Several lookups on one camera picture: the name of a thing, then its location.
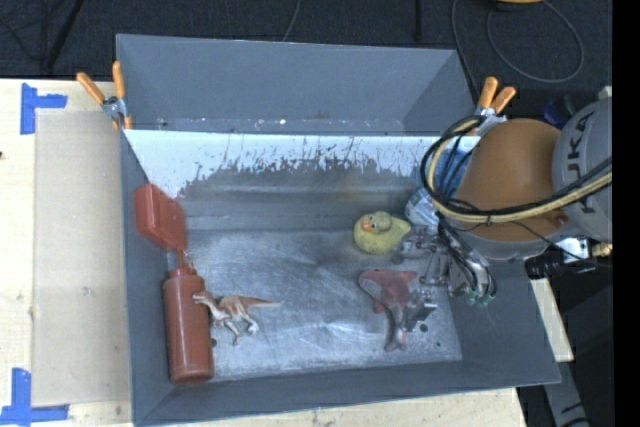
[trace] toy dinosaur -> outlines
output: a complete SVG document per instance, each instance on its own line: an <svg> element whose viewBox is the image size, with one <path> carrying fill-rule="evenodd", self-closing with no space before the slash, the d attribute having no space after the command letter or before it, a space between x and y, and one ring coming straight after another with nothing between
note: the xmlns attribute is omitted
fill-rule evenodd
<svg viewBox="0 0 640 427"><path fill-rule="evenodd" d="M249 323L247 332L250 335L255 335L260 326L258 323L247 313L247 310L254 306L280 306L282 303L274 303L272 301L266 301L257 297L245 297L240 295L227 295L220 300L216 300L213 295L207 291L197 292L193 294L193 299L196 304L203 304L211 312L214 326L218 326L223 323L234 334L233 345L238 345L240 341L240 331L234 324L242 320Z"/></svg>
<svg viewBox="0 0 640 427"><path fill-rule="evenodd" d="M358 219L353 227L353 239L363 251L383 255L397 250L411 225L388 212L374 212Z"/></svg>

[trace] plastic bottle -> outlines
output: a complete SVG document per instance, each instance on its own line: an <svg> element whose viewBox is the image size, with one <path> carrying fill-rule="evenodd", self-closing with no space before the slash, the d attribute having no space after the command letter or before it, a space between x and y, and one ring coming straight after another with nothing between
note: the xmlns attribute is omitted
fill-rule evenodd
<svg viewBox="0 0 640 427"><path fill-rule="evenodd" d="M188 266L169 271L162 284L169 377L176 386L200 384L215 375L209 314L193 300L204 289L204 279Z"/></svg>

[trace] clamp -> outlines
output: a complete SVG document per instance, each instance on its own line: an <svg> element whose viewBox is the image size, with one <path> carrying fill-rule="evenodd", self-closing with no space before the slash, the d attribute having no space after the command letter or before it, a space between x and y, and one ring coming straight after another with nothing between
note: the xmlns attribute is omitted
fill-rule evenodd
<svg viewBox="0 0 640 427"><path fill-rule="evenodd" d="M480 92L478 105L473 113L476 116L482 116L484 121L472 131L472 135L482 136L498 123L506 121L507 118L505 116L498 115L515 95L516 88L513 86L505 86L498 93L498 79L487 77Z"/></svg>
<svg viewBox="0 0 640 427"><path fill-rule="evenodd" d="M113 127L118 130L120 125L124 128L133 128L131 115L129 109L124 101L125 86L124 78L122 76L122 68L120 61L114 61L112 67L113 82L116 86L116 96L107 98L105 94L100 90L97 84L91 80L91 77L84 72L78 72L76 74L76 80L84 87L98 105L102 107L105 114L111 118Z"/></svg>

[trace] blue tape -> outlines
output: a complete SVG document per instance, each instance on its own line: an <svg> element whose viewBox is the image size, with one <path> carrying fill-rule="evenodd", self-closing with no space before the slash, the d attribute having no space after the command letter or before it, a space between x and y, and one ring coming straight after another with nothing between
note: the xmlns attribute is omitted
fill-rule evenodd
<svg viewBox="0 0 640 427"><path fill-rule="evenodd" d="M36 109L63 109L66 105L65 95L38 96L35 87L23 83L20 134L33 134L36 131Z"/></svg>
<svg viewBox="0 0 640 427"><path fill-rule="evenodd" d="M30 427L31 422L66 420L69 405L31 407L31 374L21 368L11 370L11 405L0 411L0 425Z"/></svg>

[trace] tan dinosaur toy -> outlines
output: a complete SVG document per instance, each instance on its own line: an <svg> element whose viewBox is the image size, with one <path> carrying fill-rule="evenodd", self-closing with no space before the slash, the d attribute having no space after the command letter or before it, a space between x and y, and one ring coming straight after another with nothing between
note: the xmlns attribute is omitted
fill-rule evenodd
<svg viewBox="0 0 640 427"><path fill-rule="evenodd" d="M247 310L253 306L280 306L282 303L274 303L272 301L266 301L257 297L245 297L240 295L227 295L222 297L219 301L211 295L207 290L197 292L193 294L193 299L196 304L204 304L213 317L214 326L218 326L221 322L228 327L235 335L233 345L238 345L240 341L240 331L234 324L242 320L249 323L247 332L250 335L255 335L260 326L248 313Z"/></svg>

